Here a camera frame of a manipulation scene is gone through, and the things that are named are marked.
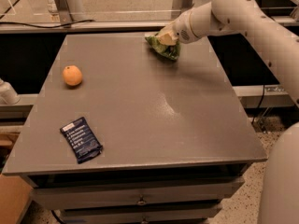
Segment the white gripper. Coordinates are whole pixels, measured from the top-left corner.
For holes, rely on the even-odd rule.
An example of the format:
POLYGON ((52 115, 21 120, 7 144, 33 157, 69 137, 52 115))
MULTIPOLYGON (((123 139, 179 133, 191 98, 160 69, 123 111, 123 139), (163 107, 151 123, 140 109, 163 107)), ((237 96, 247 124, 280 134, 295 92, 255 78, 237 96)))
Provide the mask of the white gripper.
POLYGON ((158 41, 167 46, 175 46, 179 40, 181 43, 189 44, 198 40, 192 31, 192 11, 187 10, 180 14, 174 22, 170 22, 156 35, 158 41))

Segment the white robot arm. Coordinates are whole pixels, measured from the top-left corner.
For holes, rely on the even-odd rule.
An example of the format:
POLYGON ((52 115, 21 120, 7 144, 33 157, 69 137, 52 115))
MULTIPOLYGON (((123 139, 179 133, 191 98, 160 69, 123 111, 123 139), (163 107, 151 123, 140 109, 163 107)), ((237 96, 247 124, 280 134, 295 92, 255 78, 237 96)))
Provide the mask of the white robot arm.
MULTIPOLYGON (((298 36, 267 17, 255 0, 211 0, 182 13, 158 34, 164 45, 240 33, 292 100, 299 101, 298 36)), ((257 224, 299 224, 299 123, 273 145, 266 163, 257 224)))

